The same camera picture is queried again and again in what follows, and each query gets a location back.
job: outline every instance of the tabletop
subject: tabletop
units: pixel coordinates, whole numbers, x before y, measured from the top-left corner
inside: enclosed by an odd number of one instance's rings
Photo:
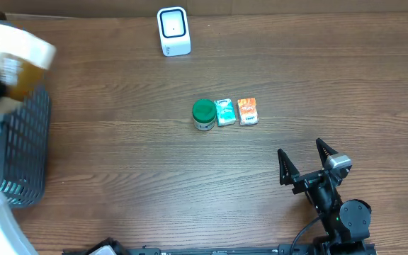
[[[347,153],[338,191],[373,209],[379,254],[408,254],[408,13],[189,17],[191,54],[164,57],[156,18],[17,21],[57,47],[47,183],[15,214],[40,254],[291,243],[316,212],[280,186],[315,140]],[[200,98],[254,97],[259,123],[193,126]],[[300,242],[322,235],[320,224]]]

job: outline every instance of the orange and white box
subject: orange and white box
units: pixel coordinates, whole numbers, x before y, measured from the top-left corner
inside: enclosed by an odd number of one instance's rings
[[[237,100],[237,105],[239,106],[240,125],[254,125],[258,123],[255,98],[239,99]]]

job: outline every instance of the jar with green lid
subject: jar with green lid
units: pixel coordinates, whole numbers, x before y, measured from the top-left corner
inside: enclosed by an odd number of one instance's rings
[[[208,99],[200,99],[193,105],[193,119],[195,127],[202,131],[211,130],[217,119],[217,108]]]

